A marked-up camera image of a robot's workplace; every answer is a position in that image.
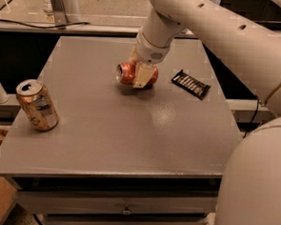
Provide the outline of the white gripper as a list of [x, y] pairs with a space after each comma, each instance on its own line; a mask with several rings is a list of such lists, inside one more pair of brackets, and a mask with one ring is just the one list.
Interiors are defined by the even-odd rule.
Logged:
[[171, 41], [167, 40], [162, 46], [153, 45], [143, 31], [139, 31], [135, 38], [135, 45], [130, 52], [130, 62], [135, 65], [135, 78], [132, 85], [135, 89], [144, 88], [154, 75], [153, 65], [163, 61], [170, 51]]

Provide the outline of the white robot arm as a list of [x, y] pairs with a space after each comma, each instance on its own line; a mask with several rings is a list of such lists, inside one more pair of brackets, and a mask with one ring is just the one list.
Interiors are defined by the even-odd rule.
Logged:
[[234, 149], [221, 180], [214, 225], [281, 225], [281, 36], [211, 0], [150, 0], [130, 58], [157, 64], [191, 30], [275, 115]]

